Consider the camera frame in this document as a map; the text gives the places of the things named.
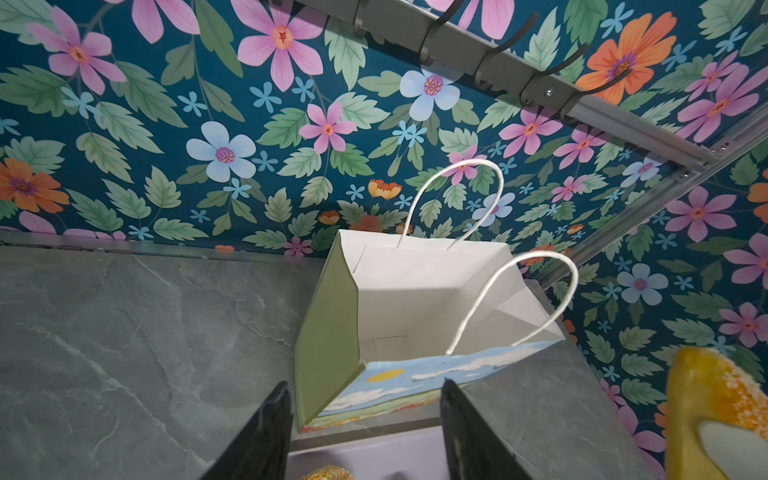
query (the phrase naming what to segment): black hook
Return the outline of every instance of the black hook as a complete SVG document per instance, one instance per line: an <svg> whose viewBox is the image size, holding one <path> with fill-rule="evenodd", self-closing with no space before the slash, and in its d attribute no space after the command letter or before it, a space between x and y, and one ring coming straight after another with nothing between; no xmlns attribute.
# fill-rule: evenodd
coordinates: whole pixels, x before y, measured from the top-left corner
<svg viewBox="0 0 768 480"><path fill-rule="evenodd" d="M458 12L462 7L465 0L453 0L453 3L448 10L444 11L437 20L432 22L427 30L427 35L424 35L424 41L422 41L422 47L419 50L419 61L423 65L430 66L435 61L435 57L429 54L429 46L432 44L432 39L435 37L437 31L451 19L451 17Z"/></svg>
<svg viewBox="0 0 768 480"><path fill-rule="evenodd" d="M490 81L482 80L482 71L485 70L485 65L496 55L507 50L508 48L511 48L512 45L519 42L525 36L525 34L527 34L528 31L536 25L536 22L538 22L538 17L538 13L531 13L531 16L528 17L528 20L525 22L525 25L520 27L520 29L517 30L517 32L509 38L509 40L505 41L497 47L491 48L485 53L485 55L483 55L483 58L480 61L480 65L478 66L477 70L475 70L475 86L477 88L485 90L491 86Z"/></svg>

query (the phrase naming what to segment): pink flower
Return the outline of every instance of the pink flower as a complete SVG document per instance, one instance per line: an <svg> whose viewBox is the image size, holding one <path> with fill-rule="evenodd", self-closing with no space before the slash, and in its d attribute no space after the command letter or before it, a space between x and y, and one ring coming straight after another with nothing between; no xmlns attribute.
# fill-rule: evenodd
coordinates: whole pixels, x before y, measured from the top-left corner
<svg viewBox="0 0 768 480"><path fill-rule="evenodd" d="M288 22L293 0L283 0L280 7L273 5L270 0L272 17L266 13L258 0L231 1L241 22L266 35L245 37L237 49L238 60L246 65L258 67L274 53L272 81L281 91L288 90L293 83L291 58L307 75L323 73L323 61L317 51L297 40L309 40L323 33L328 15L314 8L304 7Z"/></svg>
<svg viewBox="0 0 768 480"><path fill-rule="evenodd" d="M688 138L693 132L694 141L705 141L720 126L720 116L735 117L752 108L758 100L758 94L748 94L768 79L768 67L758 71L745 81L750 73L749 67L739 65L715 92L715 100L698 100L688 105L677 114L678 121L690 121L677 131L677 136Z"/></svg>
<svg viewBox="0 0 768 480"><path fill-rule="evenodd" d="M452 152L448 154L448 159L451 161L452 164L455 164L456 162L460 162L462 160L471 160L473 158L488 158L485 155L475 155L478 151L478 145L470 145L469 148L467 148L467 151L462 155L459 152ZM462 182L464 179L464 176L467 178L475 178L478 176L478 170L474 168L472 165L465 165L463 167L455 168L454 170L447 171L443 175L443 177L451 177L451 185L458 185Z"/></svg>
<svg viewBox="0 0 768 480"><path fill-rule="evenodd" d="M444 12L451 6L453 0L426 0L427 5ZM458 20L458 27L466 30L475 12L478 9L480 0L470 0L462 17ZM512 14L515 12L515 0L484 0L482 6L482 31L487 36L496 40L504 38L509 23L512 21Z"/></svg>
<svg viewBox="0 0 768 480"><path fill-rule="evenodd" d="M48 66L52 72L68 77L80 69L83 82L99 95L104 93L104 81L97 71L112 81L127 80L120 68L96 58L112 53L112 40L108 36L92 31L85 35L85 40L81 43L77 24L59 7L51 10L51 20L61 35L39 23L28 23L27 30L48 50L64 52L48 57Z"/></svg>
<svg viewBox="0 0 768 480"><path fill-rule="evenodd" d="M720 326L720 333L736 335L746 348L752 348L760 342L768 341L768 315L757 316L757 309L752 303L742 303L737 314L733 310L718 310L720 315L729 322Z"/></svg>
<svg viewBox="0 0 768 480"><path fill-rule="evenodd" d="M107 3L118 4L125 0L104 0ZM200 34L200 25L192 12L192 8L184 0L134 0L131 17L139 33L150 43L155 43L163 36L163 19L157 7L168 17L174 27L184 33Z"/></svg>
<svg viewBox="0 0 768 480"><path fill-rule="evenodd" d="M682 200L675 200L671 204L667 205L667 211L674 215L683 215L682 217L675 217L665 227L667 232L677 232L690 225L688 228L688 236L694 242L700 242L707 238L709 233L707 230L707 224L718 230L726 230L734 228L736 222L730 215L716 214L720 210L733 205L736 201L736 195L718 195L707 203L707 197L709 193L704 187L696 187L688 194L688 201L690 205L686 204Z"/></svg>
<svg viewBox="0 0 768 480"><path fill-rule="evenodd" d="M309 238L301 241L299 237L296 235L293 236L290 243L285 242L283 243L283 248L286 249L285 254L287 256L296 255L297 257L303 257L306 253L309 255L313 252L313 250L310 248L310 244L312 243L312 240Z"/></svg>
<svg viewBox="0 0 768 480"><path fill-rule="evenodd" d="M608 397L608 399L611 401L611 404L614 406L614 410L619 410L619 405L627 405L627 400L624 400L622 397L619 396L619 393L621 393L621 387L618 385L611 385L608 386L608 382L605 380L600 381L600 386L603 387L603 392L605 392L605 395Z"/></svg>
<svg viewBox="0 0 768 480"><path fill-rule="evenodd" d="M332 103L328 107L328 118L323 115L323 109L315 104L310 104L306 108L306 114L317 125L304 125L299 129L299 135L307 139L318 137L315 140L315 152L318 155L328 150L328 140L330 140L333 150L344 151L346 142L341 138L341 135L351 134L357 130L357 126L353 122L339 121L342 113L343 107L339 102Z"/></svg>
<svg viewBox="0 0 768 480"><path fill-rule="evenodd" d="M520 112L520 119L525 125L512 124L502 128L498 136L502 140L515 139L507 145L504 150L504 158L511 157L518 153L520 147L525 143L525 153L533 155L541 146L539 135L552 135L554 132L563 128L563 124L557 120L550 120L556 112L551 108L544 108L541 114L538 114L538 107L526 107Z"/></svg>
<svg viewBox="0 0 768 480"><path fill-rule="evenodd" d="M637 415L634 414L632 408L629 406L623 406L619 409L619 418L621 423L624 423L624 427L627 429L634 444L641 449L641 454L645 461L650 465L650 470L654 474L657 480L665 480L667 473L664 471L664 467L661 466L658 460L656 460L651 454L645 452L661 453L667 449L667 440L661 435L653 433L650 430L635 433L637 430Z"/></svg>
<svg viewBox="0 0 768 480"><path fill-rule="evenodd" d="M768 290L768 237L762 233L755 233L750 238L750 247L756 253L745 250L728 250L723 253L731 263L736 265L749 265L739 268L730 277L733 283L752 283L757 277L763 275L763 288Z"/></svg>
<svg viewBox="0 0 768 480"><path fill-rule="evenodd" d="M704 93L705 89L707 91L717 90L717 87L723 83L723 81L720 80L720 77L725 77L726 75L731 74L734 70L736 70L738 66L741 65L739 62L731 63L738 54L739 52L735 51L734 53L725 57L725 59L723 59L719 65L716 61L713 61L704 67L704 70L701 72L701 76L703 78L700 78L694 83L685 87L685 91L693 92L690 94L690 97L688 97L688 101L693 101L694 99L698 98L699 95Z"/></svg>
<svg viewBox="0 0 768 480"><path fill-rule="evenodd" d="M587 178L586 175L581 175L576 180L574 180L573 177L566 178L565 182L563 182L562 187L556 187L552 190L552 193L554 194L552 203L556 204L560 200L565 199L566 201L568 201L571 198L573 198L574 194L581 192L583 189L587 187L586 185L584 185L584 180L586 178Z"/></svg>
<svg viewBox="0 0 768 480"><path fill-rule="evenodd" d="M574 163L576 157L578 157L579 163L586 164L592 159L594 150L592 147L600 147L605 142L613 138L613 135L604 134L597 128L592 128L587 134L589 127L584 124L579 124L571 134L571 138L577 143L565 144L562 147L554 151L556 157L566 157L560 162L560 170L566 168L568 165Z"/></svg>

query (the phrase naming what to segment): marble surface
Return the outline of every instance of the marble surface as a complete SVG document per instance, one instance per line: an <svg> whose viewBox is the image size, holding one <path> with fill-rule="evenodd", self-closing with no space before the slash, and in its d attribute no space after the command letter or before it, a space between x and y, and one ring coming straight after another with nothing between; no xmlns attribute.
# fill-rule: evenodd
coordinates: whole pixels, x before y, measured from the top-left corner
<svg viewBox="0 0 768 480"><path fill-rule="evenodd" d="M267 257L0 247L2 478L198 478L275 384L293 379L323 262ZM569 342L465 391L536 480L652 478ZM294 445L437 416L431 404L294 433Z"/></svg>

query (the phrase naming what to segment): rope handle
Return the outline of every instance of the rope handle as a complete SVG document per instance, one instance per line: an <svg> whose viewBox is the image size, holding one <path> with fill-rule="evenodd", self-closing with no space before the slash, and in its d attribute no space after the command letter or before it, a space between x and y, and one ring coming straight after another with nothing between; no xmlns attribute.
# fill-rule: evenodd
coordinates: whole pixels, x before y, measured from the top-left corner
<svg viewBox="0 0 768 480"><path fill-rule="evenodd" d="M422 185L422 187L419 188L419 192L416 194L416 198L413 199L413 203L411 204L411 209L408 210L408 217L406 218L406 225L405 225L405 228L402 229L402 233L400 234L400 240L398 240L396 248L400 248L400 244L402 243L402 239L404 239L404 238L406 238L408 236L408 228L411 226L411 219L413 218L413 213L416 212L416 204L419 202L419 199L422 197L422 194L426 191L427 187L429 187L429 184L432 183L433 181L437 180L438 178L440 178L445 172L449 172L451 170L455 170L455 169L457 169L459 167L464 167L465 165L485 165L486 167L490 167L490 168L494 169L496 171L496 176L498 177L498 192L496 193L496 198L493 200L493 204L491 205L490 208L488 208L488 211L485 212L485 215L483 215L483 217L480 220L478 220L478 223L475 223L475 225L471 229L469 229L469 231L467 233L465 233L464 235L460 236L456 240L453 240L453 243L448 245L448 248L446 248L446 250L451 248L451 247L453 247L456 244L456 242L464 240L465 238L467 238L470 235L472 235L475 232L475 230L480 228L480 225L483 222L485 222L485 219L488 218L491 215L491 212L493 211L494 207L496 207L496 205L498 205L498 201L501 200L501 198L502 198L502 190L504 190L504 174L502 174L502 169L499 168L498 165L495 164L494 162L492 162L490 160L486 160L484 158L472 158L472 159L469 159L469 160L458 161L455 164L451 164L448 167L443 168L442 170L440 170L436 174L432 175L429 178L429 180L427 180Z"/></svg>
<svg viewBox="0 0 768 480"><path fill-rule="evenodd" d="M551 252L548 250L533 250L531 252L520 253L519 255L515 255L514 257L512 257L511 260L509 260L507 263L502 265L502 267L496 270L496 272L493 275L491 275L491 278L489 278L488 281L485 282L485 285L483 285L482 289L480 289L480 293L478 293L477 298L475 298L475 302L472 304L472 307L469 309L469 311L467 312L467 315L464 317L461 324L458 326L458 330L456 331L456 335L453 337L451 346L448 347L448 349L445 351L446 355L453 354L453 350L458 345L458 341L462 338L462 335L464 334L464 330L467 328L467 323L469 322L469 318L475 314L475 311L480 306L480 303L485 298L485 295L491 289L491 286L493 286L493 283L496 281L496 279L498 279L499 276L501 276L501 274L505 272L505 270L517 265L521 261L530 260L531 258L539 258L539 257L555 258L565 263L566 265L568 265L568 268L571 270L571 284L568 286L568 291L565 294L565 298L563 299L563 301L560 302L560 305L558 305L558 308L556 308L554 312L549 316L547 321L542 323L541 326L539 326L533 332L524 336L517 342L512 343L511 346L520 345L526 340L532 338L534 335L537 335L543 329L547 328L552 322L554 322L555 319L557 319L565 311L565 309L568 308L568 304L573 299L574 293L576 293L576 287L578 286L578 268L576 267L576 264L573 262L573 260L566 257L562 253Z"/></svg>

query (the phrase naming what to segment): light blue flower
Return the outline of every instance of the light blue flower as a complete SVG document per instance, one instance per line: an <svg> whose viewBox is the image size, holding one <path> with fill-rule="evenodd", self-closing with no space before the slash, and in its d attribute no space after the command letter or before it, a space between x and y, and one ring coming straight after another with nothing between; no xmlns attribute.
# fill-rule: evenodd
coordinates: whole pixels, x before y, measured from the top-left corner
<svg viewBox="0 0 768 480"><path fill-rule="evenodd" d="M696 44L696 41L692 41L688 45L683 48L683 45L680 45L679 43L674 46L672 49L672 55L665 58L664 61L661 62L662 65L666 65L667 68L664 71L672 70L672 67L674 67L677 63L685 63L688 60L687 55L685 55L685 52L689 51L694 47Z"/></svg>
<svg viewBox="0 0 768 480"><path fill-rule="evenodd" d="M622 290L623 288L620 286L614 286L613 282L608 282L608 286L603 287L603 291L606 292L605 298L612 298L614 300L619 300L619 293L621 293Z"/></svg>
<svg viewBox="0 0 768 480"><path fill-rule="evenodd" d="M730 33L730 37L727 40L721 40L717 42L715 48L719 48L720 50L715 53L715 56L718 56L725 51L733 51L733 49L736 47L735 43L746 37L746 34L747 32L741 33L741 27L736 27Z"/></svg>
<svg viewBox="0 0 768 480"><path fill-rule="evenodd" d="M677 247L677 242L673 241L674 238L677 237L676 233L670 233L669 235L659 233L658 237L659 240L656 240L654 243L656 245L661 245L661 248L664 250L666 250L667 247Z"/></svg>
<svg viewBox="0 0 768 480"><path fill-rule="evenodd" d="M413 200L413 197L406 197L405 195L400 194L400 200L397 200L395 202L395 207L398 207L398 208L410 207L411 200Z"/></svg>
<svg viewBox="0 0 768 480"><path fill-rule="evenodd" d="M717 340L712 339L710 340L710 345L712 348L717 350L717 352L720 355L729 356L731 353L736 352L736 347L731 345L726 345L726 339L724 336L719 335L717 336Z"/></svg>
<svg viewBox="0 0 768 480"><path fill-rule="evenodd" d="M16 126L18 126L18 122L16 120L12 120L10 118L3 120L0 118L0 134L4 134L7 130L10 134L21 135L14 128L12 128Z"/></svg>
<svg viewBox="0 0 768 480"><path fill-rule="evenodd" d="M232 187L227 185L222 189L225 192L232 192L232 200L237 200L237 198L240 195L242 195L243 198L250 198L250 196L247 193L245 193L246 190L251 189L250 185L240 185L240 180L236 178L232 179L232 185L233 185Z"/></svg>
<svg viewBox="0 0 768 480"><path fill-rule="evenodd" d="M621 375L616 373L616 369L612 365L609 367L603 367L603 372L605 372L603 374L603 377L607 379L611 379L612 382L615 382L616 380L619 380L619 378L621 378Z"/></svg>
<svg viewBox="0 0 768 480"><path fill-rule="evenodd" d="M620 3L616 7L616 11L614 12L613 18L606 18L603 20L603 23L600 24L602 28L605 28L606 30L603 32L603 38L606 38L611 34L612 31L616 31L616 33L620 33L621 30L624 29L624 25L621 23L624 20L630 18L632 14L634 13L634 9L628 10L626 13L624 13L624 7L626 5L624 2Z"/></svg>
<svg viewBox="0 0 768 480"><path fill-rule="evenodd" d="M195 209L190 210L192 212L192 216L190 217L192 220L197 220L200 223L207 222L210 220L210 218L206 217L205 214L208 212L205 210L200 210L199 212Z"/></svg>
<svg viewBox="0 0 768 480"><path fill-rule="evenodd" d="M128 225L128 229L130 230L128 234L136 235L139 240L143 240L145 238L154 238L154 236L150 235L149 233L149 227L136 228L133 225Z"/></svg>
<svg viewBox="0 0 768 480"><path fill-rule="evenodd" d="M273 167L274 164L277 163L276 158L270 158L267 159L268 155L266 154L266 151L261 151L261 158L251 158L250 161L254 162L256 165L259 166L259 172L263 172L265 170L269 170L270 172L275 171L275 167Z"/></svg>
<svg viewBox="0 0 768 480"><path fill-rule="evenodd" d="M677 276L677 282L674 283L678 287L680 287L680 290L685 291L686 288L694 288L694 279L692 276L687 276L686 278L683 278L682 276Z"/></svg>
<svg viewBox="0 0 768 480"><path fill-rule="evenodd" d="M80 97L74 94L72 90L66 87L61 87L61 91L64 92L65 95L69 97L68 100L62 100L61 103L64 104L65 107L77 107L78 112L84 119L88 119L88 112L91 112L94 117L98 117L101 115L101 111L98 109L97 106L89 105L94 100L94 96L91 95L90 91L84 91Z"/></svg>
<svg viewBox="0 0 768 480"><path fill-rule="evenodd" d="M629 266L632 264L631 259L624 259L624 257L619 257L619 261L614 262L615 266L619 267L619 271L629 271Z"/></svg>
<svg viewBox="0 0 768 480"><path fill-rule="evenodd" d="M253 106L256 108L260 108L262 105L266 105L266 111L270 113L275 111L275 109L272 108L272 104L275 104L275 105L283 104L283 101L280 100L278 97L270 97L270 94L272 93L271 82L268 82L268 81L264 82L264 91L261 91L256 87L251 87L250 93L256 95L259 98L253 103Z"/></svg>
<svg viewBox="0 0 768 480"><path fill-rule="evenodd" d="M197 93L195 93L193 91L190 92L190 97L189 98L182 97L181 95L179 95L178 98L179 98L179 101L181 103L187 105L186 107L184 107L184 111L186 111L187 113L189 113L192 110L194 110L194 114L195 115L197 115L198 117L202 117L203 114L200 113L200 110L207 110L208 109L207 105L205 105L205 104L198 104L197 103Z"/></svg>
<svg viewBox="0 0 768 480"><path fill-rule="evenodd" d="M301 94L301 98L299 99L301 103L304 103L307 97L309 97L310 100L315 99L315 94L310 90L315 84L315 81L312 78L308 78L306 83L304 83L301 81L301 78L296 77L296 84L299 86L291 88L290 90L297 95Z"/></svg>
<svg viewBox="0 0 768 480"><path fill-rule="evenodd" d="M346 192L346 194L349 195L349 201L353 202L356 198L362 198L362 191L365 189L365 187L358 188L354 185L349 185L349 190Z"/></svg>

